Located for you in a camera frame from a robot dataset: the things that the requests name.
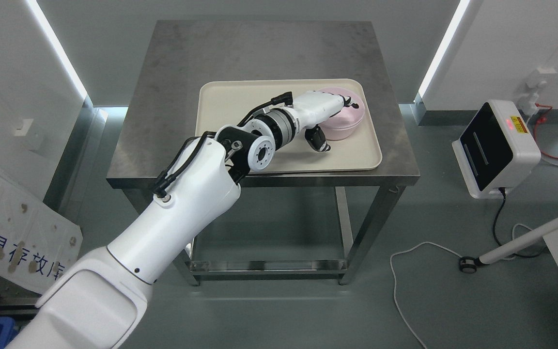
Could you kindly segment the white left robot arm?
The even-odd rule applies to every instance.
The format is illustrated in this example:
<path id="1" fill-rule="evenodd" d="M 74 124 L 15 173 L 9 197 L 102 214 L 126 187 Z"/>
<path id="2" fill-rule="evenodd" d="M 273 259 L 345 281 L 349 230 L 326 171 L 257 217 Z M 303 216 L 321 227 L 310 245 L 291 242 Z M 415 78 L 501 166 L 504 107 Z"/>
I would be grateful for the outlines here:
<path id="1" fill-rule="evenodd" d="M 36 303 L 34 319 L 9 349 L 115 349 L 138 326 L 153 283 L 199 232 L 239 199 L 240 181 L 270 165 L 303 133 L 316 152 L 330 150 L 321 123 L 360 111 L 348 95 L 283 93 L 236 125 L 188 139 L 155 179 L 148 207 L 106 247 L 85 254 Z"/>

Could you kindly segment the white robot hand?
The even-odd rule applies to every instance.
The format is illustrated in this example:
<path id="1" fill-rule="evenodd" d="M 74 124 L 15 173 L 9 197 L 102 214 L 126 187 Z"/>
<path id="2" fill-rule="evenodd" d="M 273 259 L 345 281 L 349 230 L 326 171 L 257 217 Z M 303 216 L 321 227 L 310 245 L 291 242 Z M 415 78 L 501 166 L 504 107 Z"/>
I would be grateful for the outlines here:
<path id="1" fill-rule="evenodd" d="M 316 126 L 339 113 L 342 108 L 359 109 L 361 100 L 351 95 L 335 95 L 321 91 L 308 91 L 293 99 L 292 115 L 297 130 L 305 130 L 305 139 L 316 152 L 329 152 L 323 129 Z"/>

